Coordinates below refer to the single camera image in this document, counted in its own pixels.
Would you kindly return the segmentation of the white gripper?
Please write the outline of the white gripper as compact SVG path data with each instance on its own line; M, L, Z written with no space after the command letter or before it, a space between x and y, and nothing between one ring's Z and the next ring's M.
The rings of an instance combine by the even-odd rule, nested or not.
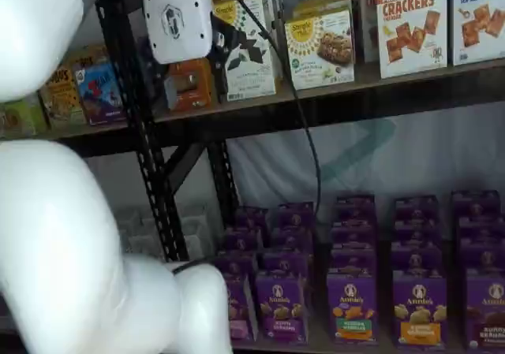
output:
M219 101L226 102L230 52L225 35L212 31L212 0L143 0L143 5L148 38L137 40L137 57L150 104L172 110L177 102L167 64L207 55Z

